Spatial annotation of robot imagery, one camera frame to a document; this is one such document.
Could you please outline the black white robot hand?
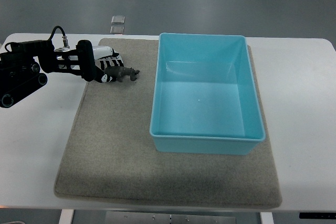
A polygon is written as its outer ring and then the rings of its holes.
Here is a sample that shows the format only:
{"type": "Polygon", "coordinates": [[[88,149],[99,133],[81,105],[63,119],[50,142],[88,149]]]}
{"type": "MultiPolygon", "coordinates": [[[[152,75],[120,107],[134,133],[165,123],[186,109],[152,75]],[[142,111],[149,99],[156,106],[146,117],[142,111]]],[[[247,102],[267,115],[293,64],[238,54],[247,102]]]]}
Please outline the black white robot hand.
{"type": "Polygon", "coordinates": [[[86,81],[99,83],[116,81],[124,69],[123,60],[118,52],[109,46],[93,46],[81,40],[75,49],[65,45],[55,50],[57,70],[81,76],[86,81]]]}

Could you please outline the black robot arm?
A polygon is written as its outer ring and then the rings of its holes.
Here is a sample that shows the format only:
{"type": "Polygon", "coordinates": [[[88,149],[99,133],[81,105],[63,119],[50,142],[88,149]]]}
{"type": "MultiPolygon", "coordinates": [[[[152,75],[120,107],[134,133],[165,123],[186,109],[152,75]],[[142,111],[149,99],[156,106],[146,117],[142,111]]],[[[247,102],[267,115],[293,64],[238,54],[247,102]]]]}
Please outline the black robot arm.
{"type": "Polygon", "coordinates": [[[64,29],[55,26],[47,40],[8,42],[1,53],[1,107],[10,108],[44,85],[48,78],[41,73],[35,57],[54,52],[52,39],[56,30],[62,34],[63,44],[68,47],[64,29]]]}

